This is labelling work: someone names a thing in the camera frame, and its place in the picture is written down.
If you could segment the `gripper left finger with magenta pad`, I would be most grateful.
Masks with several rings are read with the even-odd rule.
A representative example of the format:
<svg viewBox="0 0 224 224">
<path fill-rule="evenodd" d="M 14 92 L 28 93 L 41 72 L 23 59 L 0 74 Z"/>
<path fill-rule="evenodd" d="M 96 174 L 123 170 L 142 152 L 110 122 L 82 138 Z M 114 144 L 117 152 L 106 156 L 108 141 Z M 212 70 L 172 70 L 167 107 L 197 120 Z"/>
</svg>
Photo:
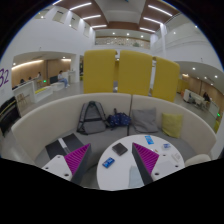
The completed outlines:
<svg viewBox="0 0 224 224">
<path fill-rule="evenodd" d="M 87 169 L 91 145 L 84 145 L 66 156 L 56 155 L 43 170 L 79 185 Z"/>
</svg>

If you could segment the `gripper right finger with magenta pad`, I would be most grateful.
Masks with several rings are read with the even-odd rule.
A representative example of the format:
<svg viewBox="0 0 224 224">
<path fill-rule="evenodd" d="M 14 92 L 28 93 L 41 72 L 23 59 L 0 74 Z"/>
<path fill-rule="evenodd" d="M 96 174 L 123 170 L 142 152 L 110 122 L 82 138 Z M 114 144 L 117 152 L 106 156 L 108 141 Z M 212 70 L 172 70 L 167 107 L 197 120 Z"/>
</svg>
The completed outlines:
<svg viewBox="0 0 224 224">
<path fill-rule="evenodd" d="M 172 154 L 175 153 L 180 154 L 174 146 L 169 149 L 164 149 L 163 146 L 149 149 L 137 143 L 132 144 L 132 154 L 145 185 L 185 167 L 183 158 L 180 162 L 173 159 Z"/>
</svg>

